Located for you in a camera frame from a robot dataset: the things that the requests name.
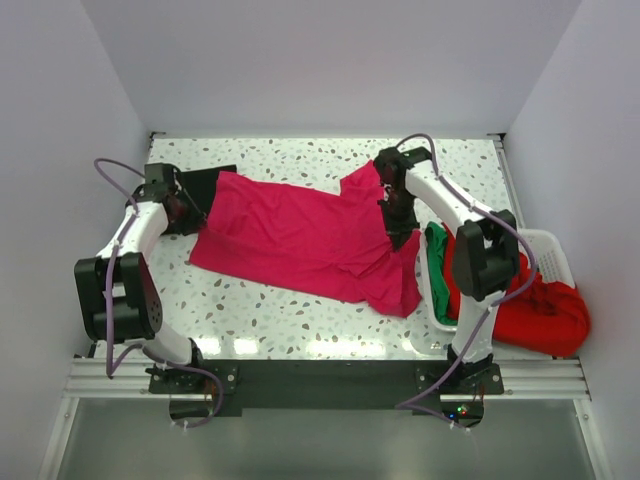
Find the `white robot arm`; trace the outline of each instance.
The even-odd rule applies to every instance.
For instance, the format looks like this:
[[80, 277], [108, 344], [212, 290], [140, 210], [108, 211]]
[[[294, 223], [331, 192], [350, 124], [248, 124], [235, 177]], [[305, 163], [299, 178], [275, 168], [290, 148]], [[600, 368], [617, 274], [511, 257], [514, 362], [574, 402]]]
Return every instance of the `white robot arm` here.
[[[487, 212], [490, 208], [436, 172], [430, 159], [431, 153], [425, 148], [407, 152], [388, 148], [374, 160], [380, 179], [387, 187], [387, 198], [380, 202], [385, 228], [394, 247], [400, 248], [419, 227], [413, 212], [414, 199], [417, 198], [426, 203], [456, 235], [453, 276], [462, 298], [449, 358], [452, 360], [459, 356], [472, 339], [461, 364], [477, 365], [480, 369], [483, 363], [491, 362], [498, 306], [489, 309], [488, 317], [477, 333], [473, 333], [478, 319], [487, 307], [505, 295], [511, 279], [518, 273], [517, 240], [477, 213], [472, 207]], [[494, 215], [516, 228], [515, 218], [509, 211], [495, 212]], [[490, 245], [485, 246], [485, 242], [490, 242]]]
[[[235, 171], [235, 167], [222, 169]], [[176, 365], [198, 362], [195, 343], [163, 322], [147, 261], [161, 235], [188, 235], [204, 225], [203, 212], [211, 207], [212, 185], [220, 170], [199, 170], [190, 176], [191, 172], [182, 173], [167, 163], [145, 167], [145, 182], [130, 197], [112, 240], [95, 257], [79, 260], [74, 269], [85, 330], [92, 340], [107, 340], [107, 324], [112, 322], [113, 343], [142, 347], [152, 357]]]

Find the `terrazzo table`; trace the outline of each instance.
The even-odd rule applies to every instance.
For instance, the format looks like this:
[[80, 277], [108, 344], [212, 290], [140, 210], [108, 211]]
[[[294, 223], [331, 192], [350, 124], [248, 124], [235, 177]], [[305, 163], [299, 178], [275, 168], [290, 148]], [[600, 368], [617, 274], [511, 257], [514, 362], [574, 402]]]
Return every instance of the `terrazzo table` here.
[[[173, 163], [184, 171], [236, 164], [239, 173], [254, 180], [338, 194], [340, 178], [395, 143], [156, 137], [149, 162]], [[437, 140], [436, 146], [441, 168], [465, 190], [493, 209], [511, 208], [492, 140]], [[416, 215], [423, 227], [438, 221], [419, 201]], [[196, 235], [162, 237], [149, 264], [164, 321], [194, 338], [205, 358], [436, 359], [445, 357], [453, 338], [427, 321], [424, 306], [407, 319], [388, 317], [366, 303], [343, 303], [201, 270], [188, 261], [195, 241]], [[419, 265], [416, 275], [421, 275]], [[100, 342], [95, 357], [104, 357], [105, 350]], [[494, 350], [497, 360], [550, 358], [502, 344]]]

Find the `white laundry basket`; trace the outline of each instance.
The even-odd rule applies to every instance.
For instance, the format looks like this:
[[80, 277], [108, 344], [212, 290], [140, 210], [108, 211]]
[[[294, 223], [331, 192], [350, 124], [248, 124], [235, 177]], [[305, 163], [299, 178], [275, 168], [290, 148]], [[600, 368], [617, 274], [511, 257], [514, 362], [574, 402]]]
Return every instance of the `white laundry basket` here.
[[[538, 261], [538, 268], [545, 283], [562, 282], [570, 287], [575, 287], [567, 257], [560, 247], [560, 242], [552, 233], [544, 230], [528, 230], [526, 228], [518, 230], [531, 246]], [[422, 298], [426, 305], [429, 321], [438, 330], [444, 332], [455, 332], [456, 325], [442, 325], [433, 313], [433, 298], [431, 296], [431, 280], [427, 265], [427, 248], [424, 233], [420, 238], [420, 278], [422, 280]]]

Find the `white wall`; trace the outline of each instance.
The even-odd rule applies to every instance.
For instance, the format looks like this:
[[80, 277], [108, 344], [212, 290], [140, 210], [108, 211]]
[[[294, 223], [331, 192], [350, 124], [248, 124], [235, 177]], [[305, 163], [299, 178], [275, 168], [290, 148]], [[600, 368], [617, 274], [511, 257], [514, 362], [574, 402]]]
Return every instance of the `white wall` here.
[[78, 0], [0, 5], [0, 478], [35, 478], [74, 352], [73, 280], [122, 200], [93, 171], [142, 165], [146, 132]]
[[153, 130], [484, 135], [580, 0], [83, 0]]
[[581, 358], [620, 479], [640, 467], [639, 19], [583, 0], [506, 139], [527, 226], [558, 235], [590, 308]]

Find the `pink shirt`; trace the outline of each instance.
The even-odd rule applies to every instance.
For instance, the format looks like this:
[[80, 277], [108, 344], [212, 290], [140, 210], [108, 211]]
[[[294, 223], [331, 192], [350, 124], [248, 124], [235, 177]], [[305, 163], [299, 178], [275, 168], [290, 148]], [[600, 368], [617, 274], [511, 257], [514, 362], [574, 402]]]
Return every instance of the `pink shirt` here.
[[191, 263], [346, 302], [366, 300], [382, 314], [408, 316], [421, 299], [414, 273], [418, 232], [392, 250], [372, 162], [340, 187], [340, 195], [332, 195], [221, 172]]

